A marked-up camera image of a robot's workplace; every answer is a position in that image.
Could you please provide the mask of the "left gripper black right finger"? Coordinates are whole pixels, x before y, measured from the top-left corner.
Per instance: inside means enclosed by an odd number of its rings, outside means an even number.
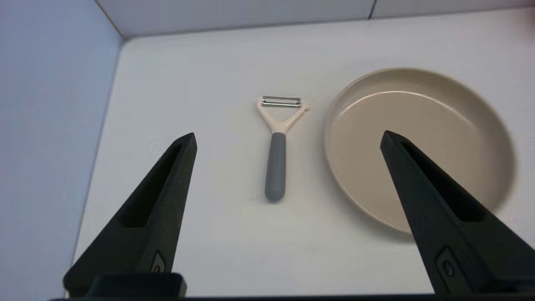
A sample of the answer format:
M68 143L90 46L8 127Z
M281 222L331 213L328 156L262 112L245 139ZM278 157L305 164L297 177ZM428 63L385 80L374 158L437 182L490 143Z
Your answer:
M436 295L533 295L534 249L407 138L380 149Z

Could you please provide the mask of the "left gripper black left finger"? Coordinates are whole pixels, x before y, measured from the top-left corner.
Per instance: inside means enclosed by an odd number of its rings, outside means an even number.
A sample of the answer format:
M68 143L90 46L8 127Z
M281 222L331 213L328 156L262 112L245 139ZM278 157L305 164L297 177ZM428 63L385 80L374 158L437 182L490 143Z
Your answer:
M63 278L70 298L182 298L172 272L197 153L188 133L166 149Z

